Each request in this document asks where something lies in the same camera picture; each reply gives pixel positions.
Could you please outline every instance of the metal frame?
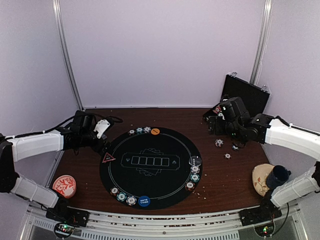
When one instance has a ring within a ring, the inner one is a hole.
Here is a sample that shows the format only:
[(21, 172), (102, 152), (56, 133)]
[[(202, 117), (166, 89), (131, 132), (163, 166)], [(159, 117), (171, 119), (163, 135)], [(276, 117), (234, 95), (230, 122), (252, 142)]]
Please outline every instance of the metal frame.
[(60, 0), (52, 0), (52, 2), (53, 2), (54, 17), (55, 17), (56, 25), (57, 25), (59, 36), (60, 36), (60, 43), (62, 47), (64, 64), (65, 64), (66, 72), (68, 74), (68, 78), (70, 81), (72, 93), (75, 98), (78, 109), (83, 110), (84, 107), (80, 99), (79, 91), (77, 88), (77, 84), (76, 84), (74, 72), (72, 70), (70, 56), (67, 48), (67, 41), (66, 41), (65, 30), (64, 30), (64, 25), (62, 21), (61, 9), (60, 9)]
[[(277, 220), (285, 218), (287, 207), (284, 206), (281, 210), (282, 217)], [(242, 226), (239, 210), (185, 215), (129, 215), (91, 210), (89, 212), (87, 226), (78, 228), (73, 234), (74, 237), (84, 240), (237, 240), (240, 230), (254, 227)], [(289, 215), (294, 220), (299, 239), (308, 240), (304, 219), (296, 201), (290, 203)], [(52, 231), (55, 224), (55, 221), (45, 217), (45, 211), (36, 205), (30, 205), (25, 216), (25, 225), (21, 226), (19, 239), (29, 240), (33, 226)]]
[(250, 77), (250, 83), (253, 85), (258, 84), (261, 70), (261, 61), (267, 47), (267, 41), (270, 32), (271, 13), (273, 7), (272, 1), (273, 0), (265, 0), (264, 2), (264, 12), (261, 23), (260, 37), (258, 41), (258, 48), (256, 51), (253, 69)]
[[(65, 30), (63, 26), (61, 8), (60, 8), (60, 0), (52, 0), (52, 2), (53, 2), (54, 17), (56, 20), (59, 37), (60, 37), (60, 43), (62, 47), (64, 64), (65, 64), (68, 78), (70, 81), (72, 93), (75, 98), (78, 109), (84, 110), (84, 107), (80, 98), (79, 90), (77, 88), (75, 76), (72, 70), (72, 65), (70, 62), (70, 56), (67, 48), (67, 41), (66, 41)], [(272, 7), (273, 7), (273, 0), (265, 0), (258, 47), (257, 47), (256, 56), (253, 63), (253, 69), (250, 77), (250, 83), (253, 85), (257, 85), (259, 80), (261, 61), (262, 61), (263, 53), (266, 49), (267, 40), (269, 37)]]

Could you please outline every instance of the white robotic arm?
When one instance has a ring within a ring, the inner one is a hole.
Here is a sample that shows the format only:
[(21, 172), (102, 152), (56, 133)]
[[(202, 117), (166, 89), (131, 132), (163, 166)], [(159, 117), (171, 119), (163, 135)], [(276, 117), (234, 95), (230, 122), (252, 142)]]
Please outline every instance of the white robotic arm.
[[(320, 160), (320, 134), (307, 129), (286, 125), (279, 119), (273, 119), (266, 130), (265, 143), (283, 146)], [(271, 202), (280, 207), (294, 199), (301, 198), (309, 193), (320, 191), (317, 180), (314, 178), (316, 166), (313, 166), (301, 176), (277, 187), (272, 195)]]
[(243, 225), (253, 224), (254, 219), (266, 221), (280, 206), (320, 191), (320, 133), (289, 124), (279, 116), (261, 113), (250, 118), (240, 97), (224, 100), (219, 107), (225, 119), (226, 134), (241, 143), (256, 141), (261, 144), (278, 145), (316, 159), (314, 167), (301, 176), (269, 190), (260, 207), (242, 210), (240, 215)]
[(37, 202), (51, 209), (53, 215), (66, 219), (68, 205), (66, 199), (57, 192), (15, 172), (14, 163), (48, 152), (77, 150), (80, 147), (91, 147), (104, 156), (109, 146), (105, 141), (104, 132), (114, 124), (113, 119), (102, 119), (92, 126), (94, 114), (82, 111), (77, 111), (70, 119), (73, 119), (73, 122), (68, 127), (56, 127), (49, 132), (18, 136), (0, 134), (0, 193), (12, 193)]

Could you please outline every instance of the gray wall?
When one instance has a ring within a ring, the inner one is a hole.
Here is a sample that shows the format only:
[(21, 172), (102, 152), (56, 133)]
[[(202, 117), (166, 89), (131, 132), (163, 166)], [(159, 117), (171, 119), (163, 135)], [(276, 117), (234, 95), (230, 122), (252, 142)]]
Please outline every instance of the gray wall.
[[(297, 126), (320, 132), (320, 1), (274, 1), (272, 24), (262, 61), (259, 85), (270, 87), (266, 113), (280, 115)], [(278, 146), (264, 146), (273, 164), (290, 169), (296, 177), (315, 160)], [(319, 239), (320, 196), (310, 194), (299, 204), (311, 239)]]
[(250, 78), (264, 2), (61, 1), (83, 105), (212, 107), (226, 74)]
[[(50, 0), (0, 2), (0, 133), (53, 127), (76, 110)], [(56, 153), (18, 162), (43, 184)], [(0, 193), (0, 239), (15, 240), (28, 203)]]

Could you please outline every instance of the wooden table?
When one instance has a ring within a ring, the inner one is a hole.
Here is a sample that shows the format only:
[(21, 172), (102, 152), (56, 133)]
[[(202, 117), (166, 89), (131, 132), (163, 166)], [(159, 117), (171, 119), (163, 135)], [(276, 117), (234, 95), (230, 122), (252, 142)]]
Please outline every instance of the wooden table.
[[(249, 142), (244, 149), (233, 151), (227, 136), (221, 148), (215, 146), (218, 138), (208, 134), (208, 125), (202, 121), (204, 108), (129, 108), (94, 109), (90, 112), (117, 116), (124, 120), (113, 126), (106, 135), (112, 141), (137, 127), (152, 126), (176, 130), (187, 136), (200, 151), (203, 172), (194, 193), (180, 203), (159, 210), (141, 210), (116, 201), (107, 191), (99, 174), (100, 156), (86, 147), (78, 156), (67, 150), (56, 170), (54, 180), (61, 175), (75, 178), (76, 194), (70, 199), (72, 207), (119, 214), (182, 215), (214, 213), (259, 205), (261, 197), (252, 184), (252, 170), (256, 165), (269, 163), (257, 142)], [(230, 153), (232, 158), (224, 158)]]

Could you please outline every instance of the beige bowl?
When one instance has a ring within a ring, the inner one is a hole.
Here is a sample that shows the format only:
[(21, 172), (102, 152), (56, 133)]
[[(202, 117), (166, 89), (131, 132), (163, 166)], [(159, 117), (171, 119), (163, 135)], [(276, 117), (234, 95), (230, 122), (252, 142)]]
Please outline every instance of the beige bowl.
[(252, 182), (254, 189), (263, 197), (269, 190), (269, 188), (267, 187), (266, 179), (274, 167), (275, 166), (271, 164), (265, 163), (256, 166), (252, 171)]
[(62, 175), (54, 181), (52, 188), (69, 199), (76, 193), (76, 180), (70, 175)]

